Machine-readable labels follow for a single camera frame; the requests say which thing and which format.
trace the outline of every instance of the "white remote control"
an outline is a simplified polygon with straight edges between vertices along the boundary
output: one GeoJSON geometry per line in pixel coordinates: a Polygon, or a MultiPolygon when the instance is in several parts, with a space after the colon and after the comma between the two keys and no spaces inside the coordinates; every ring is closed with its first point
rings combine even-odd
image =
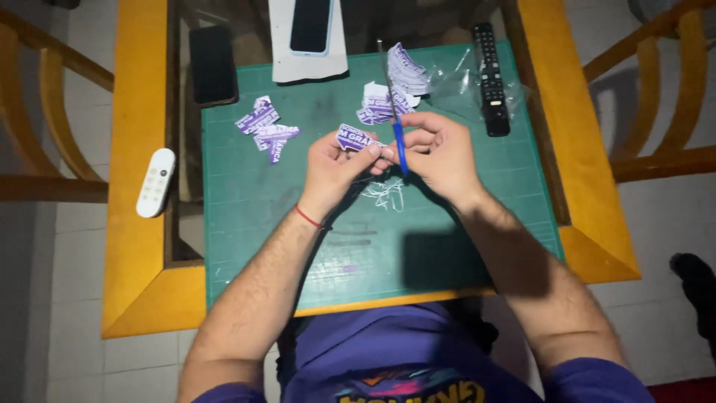
{"type": "Polygon", "coordinates": [[[151,218],[161,213],[175,161],[174,152],[169,148],[160,148],[152,154],[137,200],[137,214],[141,217],[151,218]]]}

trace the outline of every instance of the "black smartphone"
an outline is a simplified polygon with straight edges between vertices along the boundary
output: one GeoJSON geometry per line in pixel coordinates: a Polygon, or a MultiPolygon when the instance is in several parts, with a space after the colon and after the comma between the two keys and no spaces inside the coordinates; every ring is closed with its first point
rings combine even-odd
{"type": "Polygon", "coordinates": [[[228,27],[216,25],[189,31],[189,55],[194,101],[200,107],[227,105],[238,100],[228,27]]]}
{"type": "Polygon", "coordinates": [[[289,50],[296,56],[328,54],[333,0],[296,0],[289,50]]]}

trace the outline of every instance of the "yellow wooden table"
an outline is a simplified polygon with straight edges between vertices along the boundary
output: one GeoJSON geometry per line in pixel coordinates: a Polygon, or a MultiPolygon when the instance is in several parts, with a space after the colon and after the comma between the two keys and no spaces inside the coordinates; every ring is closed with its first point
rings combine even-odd
{"type": "MultiPolygon", "coordinates": [[[[172,1],[121,0],[107,220],[102,337],[196,328],[202,261],[175,261],[177,214],[135,212],[151,154],[174,148],[178,16],[172,1]]],[[[506,0],[502,12],[524,85],[567,263],[585,283],[640,279],[562,0],[506,0]]],[[[388,298],[322,312],[445,300],[470,291],[388,298]]]]}

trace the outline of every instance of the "plastic bag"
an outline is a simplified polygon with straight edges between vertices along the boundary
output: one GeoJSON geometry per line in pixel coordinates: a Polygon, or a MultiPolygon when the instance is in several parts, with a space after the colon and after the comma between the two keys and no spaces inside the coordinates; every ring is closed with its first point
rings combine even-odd
{"type": "MultiPolygon", "coordinates": [[[[434,108],[445,110],[465,119],[479,122],[485,120],[482,114],[483,98],[480,94],[480,75],[478,66],[482,65],[483,56],[472,48],[467,48],[458,65],[453,70],[446,70],[433,65],[427,73],[427,103],[434,108]]],[[[515,111],[525,103],[529,96],[529,88],[519,82],[503,82],[505,105],[512,119],[515,111]]]]}

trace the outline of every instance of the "left hand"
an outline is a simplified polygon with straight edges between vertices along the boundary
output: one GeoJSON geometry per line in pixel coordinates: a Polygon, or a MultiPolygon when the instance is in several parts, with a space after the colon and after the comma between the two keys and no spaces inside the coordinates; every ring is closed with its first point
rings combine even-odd
{"type": "MultiPolygon", "coordinates": [[[[375,134],[366,134],[377,141],[375,134]]],[[[390,160],[393,151],[377,144],[360,152],[343,151],[336,140],[336,131],[320,138],[309,148],[306,185],[299,200],[301,211],[310,219],[323,223],[346,195],[356,176],[366,170],[380,175],[392,165],[380,158],[381,155],[390,160]]]]}

